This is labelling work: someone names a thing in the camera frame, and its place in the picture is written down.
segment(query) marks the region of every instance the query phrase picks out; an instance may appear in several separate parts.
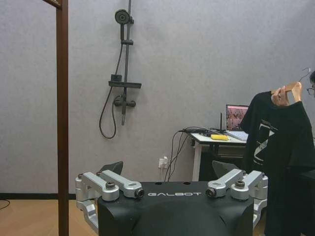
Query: black cable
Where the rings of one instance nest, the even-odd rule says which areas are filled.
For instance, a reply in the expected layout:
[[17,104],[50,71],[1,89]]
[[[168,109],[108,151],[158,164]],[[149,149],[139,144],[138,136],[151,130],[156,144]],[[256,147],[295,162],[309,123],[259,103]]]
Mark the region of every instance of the black cable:
[[[168,178],[167,178],[168,180],[167,180],[167,181],[169,181],[170,178],[172,177],[174,171],[175,171],[175,165],[176,165],[176,161],[177,161],[178,155],[179,155],[179,153],[181,152],[181,150],[182,150],[182,148],[183,148],[183,146],[184,146],[184,143],[185,143],[185,141],[186,141],[186,139],[188,138],[189,135],[187,135],[187,136],[185,137],[185,139],[184,139],[184,141],[183,141],[183,143],[182,143],[181,148],[179,148],[179,147],[180,147],[180,141],[181,141],[181,138],[182,138],[183,133],[186,133],[187,129],[189,129],[189,128],[197,128],[197,129],[210,130],[210,129],[205,128],[205,127],[189,126],[189,127],[186,127],[186,128],[184,128],[184,129],[182,129],[182,130],[177,131],[177,132],[173,135],[173,138],[172,138],[172,149],[171,149],[171,150],[172,150],[172,151],[171,151],[171,158],[170,158],[169,165],[168,165],[167,170],[166,170],[166,173],[165,173],[164,182],[166,181],[167,174],[168,174]],[[175,156],[174,159],[173,159],[173,144],[174,144],[174,138],[175,138],[176,134],[178,134],[178,133],[180,133],[180,132],[182,132],[182,135],[181,135],[181,137],[180,137],[180,139],[179,139],[179,143],[178,143],[178,153],[176,154],[176,156]],[[174,161],[175,161],[175,163],[174,163],[174,169],[173,169],[173,171],[171,172],[172,163],[173,163]]]
[[[178,152],[179,147],[180,147],[180,143],[181,143],[181,140],[182,140],[182,136],[183,136],[183,131],[182,131],[181,136],[179,137],[177,152]],[[172,169],[172,163],[173,163],[173,160],[172,160],[172,159],[173,159],[173,143],[172,143],[171,159],[170,159],[170,161],[169,161],[170,165],[169,165],[169,173],[168,173],[167,181],[169,181],[169,179],[171,178],[171,169]]]
[[112,118],[113,118],[113,123],[114,123],[114,133],[113,133],[112,136],[108,137],[108,136],[106,136],[106,135],[103,133],[101,122],[102,122],[103,113],[104,113],[104,110],[105,110],[105,106],[106,106],[106,104],[107,104],[107,101],[108,101],[108,99],[109,99],[109,95],[110,95],[110,93],[111,93],[111,90],[112,90],[112,87],[111,87],[110,90],[109,90],[109,93],[108,93],[106,102],[105,102],[105,104],[104,104],[104,107],[103,107],[103,110],[102,110],[102,113],[101,113],[101,115],[100,115],[99,122],[98,122],[98,126],[99,126],[100,133],[101,133],[101,134],[103,135],[103,137],[106,138],[106,139],[112,139],[112,138],[114,138],[115,135],[116,135],[117,127],[116,127],[116,121],[115,121],[115,115],[114,115],[114,103],[115,103],[115,100],[116,100],[117,98],[123,96],[123,94],[116,96],[116,97],[114,98],[113,102],[112,102]]
[[6,206],[0,208],[0,210],[7,208],[11,204],[11,202],[9,200],[3,200],[3,201],[7,202],[8,204]]
[[173,135],[173,138],[172,138],[171,159],[170,159],[170,164],[168,165],[167,170],[166,170],[166,173],[165,173],[164,182],[166,181],[167,173],[168,173],[168,171],[170,171],[171,164],[172,164],[174,138],[175,138],[176,134],[178,134],[178,133],[180,133],[180,132],[182,132],[182,131],[181,131],[181,130],[177,131],[177,132]]
[[[179,151],[179,147],[180,147],[180,145],[181,145],[181,140],[182,140],[183,134],[184,134],[184,132],[182,132],[181,136],[179,137],[178,148],[177,148],[177,154],[178,154],[178,151]],[[169,169],[167,181],[169,181],[169,179],[171,178],[171,169],[172,169],[172,163],[173,163],[172,158],[173,158],[173,152],[172,152],[172,154],[171,154],[171,159],[170,159],[170,162],[169,162],[169,163],[170,163],[170,169]]]
[[[123,45],[121,45],[121,47],[120,47],[119,58],[118,58],[117,66],[116,66],[115,75],[117,75],[117,73],[118,73],[118,68],[119,68],[120,60],[121,60],[121,58],[122,58],[122,52],[123,52]],[[113,103],[112,103],[112,118],[113,118],[113,122],[114,122],[114,133],[113,133],[113,135],[112,135],[112,136],[106,136],[106,135],[104,134],[103,130],[102,130],[102,125],[101,125],[101,123],[102,123],[102,118],[103,118],[103,115],[104,115],[104,111],[105,111],[106,105],[107,105],[107,103],[108,103],[109,97],[110,97],[110,95],[111,95],[111,93],[112,93],[112,90],[113,90],[113,87],[110,87],[110,90],[109,90],[109,92],[108,92],[106,101],[105,101],[105,103],[104,103],[104,106],[103,106],[103,109],[102,109],[102,112],[101,112],[101,114],[100,114],[99,121],[98,121],[98,127],[99,127],[99,130],[100,130],[100,133],[101,133],[102,136],[103,136],[104,138],[106,138],[106,139],[112,139],[112,138],[114,138],[115,135],[116,135],[116,131],[117,131],[116,121],[115,121],[115,116],[114,116],[114,102],[115,102],[115,100],[116,100],[118,97],[120,97],[121,95],[117,96],[117,97],[114,99]]]
[[187,135],[187,136],[185,137],[185,139],[184,139],[184,141],[183,141],[183,143],[182,143],[181,148],[177,151],[176,157],[174,158],[174,161],[175,161],[175,162],[174,162],[174,168],[173,168],[173,171],[172,171],[172,173],[171,173],[171,175],[170,175],[168,181],[172,178],[172,176],[173,176],[173,174],[174,174],[174,172],[175,172],[176,162],[177,162],[177,159],[178,159],[178,155],[179,155],[179,153],[181,152],[181,150],[182,150],[182,148],[183,148],[183,146],[184,146],[184,144],[185,144],[185,141],[186,141],[186,139],[188,138],[188,136],[189,136],[189,135]]

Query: laptop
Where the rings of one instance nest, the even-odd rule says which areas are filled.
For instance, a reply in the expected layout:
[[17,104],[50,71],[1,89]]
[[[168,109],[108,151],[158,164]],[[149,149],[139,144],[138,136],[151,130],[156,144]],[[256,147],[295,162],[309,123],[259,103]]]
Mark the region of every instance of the laptop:
[[248,106],[243,105],[226,105],[226,134],[239,139],[241,141],[246,141],[248,134],[245,133],[240,124],[248,110]]

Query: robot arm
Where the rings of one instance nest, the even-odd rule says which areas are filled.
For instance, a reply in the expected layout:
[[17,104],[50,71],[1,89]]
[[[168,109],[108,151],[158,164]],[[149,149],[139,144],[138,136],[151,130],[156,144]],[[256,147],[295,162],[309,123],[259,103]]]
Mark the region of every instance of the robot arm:
[[110,170],[99,175],[91,172],[80,174],[75,179],[77,208],[83,211],[85,221],[98,234],[98,219],[94,202],[99,198],[111,202],[119,198],[119,189],[128,198],[141,198],[144,195],[141,183],[130,181]]
[[227,189],[231,189],[231,197],[245,201],[249,196],[254,198],[253,227],[261,217],[261,211],[267,206],[268,177],[259,171],[245,174],[241,170],[231,170],[218,180],[208,182],[206,194],[210,198],[223,197]]

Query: power outlet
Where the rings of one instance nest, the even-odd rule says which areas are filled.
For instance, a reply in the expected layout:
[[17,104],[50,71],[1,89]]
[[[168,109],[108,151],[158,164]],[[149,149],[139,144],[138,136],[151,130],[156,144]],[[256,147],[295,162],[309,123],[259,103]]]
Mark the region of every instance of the power outlet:
[[164,158],[160,158],[158,160],[158,167],[159,168],[167,168],[167,164],[168,164],[168,158],[165,156]]

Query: black hair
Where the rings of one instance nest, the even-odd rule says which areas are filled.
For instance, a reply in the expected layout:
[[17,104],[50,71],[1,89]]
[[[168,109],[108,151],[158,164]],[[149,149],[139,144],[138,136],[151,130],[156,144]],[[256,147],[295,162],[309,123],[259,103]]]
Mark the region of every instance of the black hair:
[[313,71],[313,73],[310,75],[310,82],[315,84],[315,71]]

